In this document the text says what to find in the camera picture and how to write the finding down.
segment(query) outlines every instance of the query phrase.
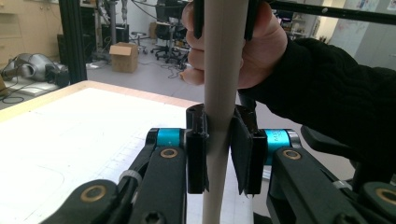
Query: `black chair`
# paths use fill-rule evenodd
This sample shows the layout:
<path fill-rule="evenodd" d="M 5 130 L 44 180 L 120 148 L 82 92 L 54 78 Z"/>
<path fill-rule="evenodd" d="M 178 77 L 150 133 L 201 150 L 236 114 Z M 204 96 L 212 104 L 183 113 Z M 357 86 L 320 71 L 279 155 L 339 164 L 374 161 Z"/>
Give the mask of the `black chair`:
<path fill-rule="evenodd" d="M 180 4 L 177 0 L 159 0 L 156 6 L 157 27 L 155 34 L 157 38 L 166 40 L 166 46 L 152 49 L 156 51 L 157 60 L 164 58 L 166 63 L 170 60 L 180 60 L 181 53 L 173 50 L 175 37 L 179 37 L 178 31 L 184 27 L 181 24 L 181 13 L 185 4 Z M 175 18 L 176 22 L 171 22 L 170 18 Z"/>

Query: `paper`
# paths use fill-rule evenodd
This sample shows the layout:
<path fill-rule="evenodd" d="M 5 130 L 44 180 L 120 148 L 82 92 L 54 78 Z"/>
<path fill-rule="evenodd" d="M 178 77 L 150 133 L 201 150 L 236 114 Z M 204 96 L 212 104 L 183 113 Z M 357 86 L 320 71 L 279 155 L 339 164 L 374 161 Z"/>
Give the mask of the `paper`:
<path fill-rule="evenodd" d="M 76 187 L 118 183 L 150 128 L 185 128 L 185 108 L 86 89 L 0 123 L 0 223 L 38 223 Z M 229 161 L 222 223 L 252 223 Z M 188 195 L 188 224 L 202 222 L 202 195 Z"/>

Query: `black sweater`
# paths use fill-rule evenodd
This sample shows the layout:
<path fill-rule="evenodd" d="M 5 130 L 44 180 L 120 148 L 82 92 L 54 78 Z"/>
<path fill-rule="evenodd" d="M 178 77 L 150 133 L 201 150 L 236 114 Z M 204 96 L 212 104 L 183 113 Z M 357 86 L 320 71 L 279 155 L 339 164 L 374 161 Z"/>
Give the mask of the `black sweater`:
<path fill-rule="evenodd" d="M 358 65 L 315 39 L 289 40 L 274 73 L 240 93 L 396 173 L 395 71 Z"/>

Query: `human hand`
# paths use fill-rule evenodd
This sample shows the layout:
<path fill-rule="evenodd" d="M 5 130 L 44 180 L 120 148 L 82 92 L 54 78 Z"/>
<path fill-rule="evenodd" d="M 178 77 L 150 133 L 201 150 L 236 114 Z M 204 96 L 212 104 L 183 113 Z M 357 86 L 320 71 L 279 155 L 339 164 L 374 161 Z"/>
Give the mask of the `human hand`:
<path fill-rule="evenodd" d="M 242 50 L 238 89 L 253 87 L 270 76 L 288 44 L 286 34 L 270 6 L 264 2 L 259 5 L 258 10 L 253 38 L 246 42 Z M 186 82 L 201 85 L 205 82 L 205 27 L 202 37 L 196 39 L 193 35 L 192 3 L 184 8 L 182 22 L 187 28 L 186 39 L 191 46 L 189 63 L 193 68 L 187 68 L 181 75 Z"/>

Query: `beige cylindrical rod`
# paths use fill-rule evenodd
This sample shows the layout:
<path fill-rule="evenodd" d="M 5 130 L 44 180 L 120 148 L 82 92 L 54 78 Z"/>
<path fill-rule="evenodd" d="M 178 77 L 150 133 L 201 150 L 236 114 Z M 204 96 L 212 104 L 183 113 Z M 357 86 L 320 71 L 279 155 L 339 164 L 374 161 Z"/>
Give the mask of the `beige cylindrical rod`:
<path fill-rule="evenodd" d="M 229 129 L 244 43 L 248 0 L 205 1 L 205 112 L 208 120 L 203 223 L 219 224 Z"/>

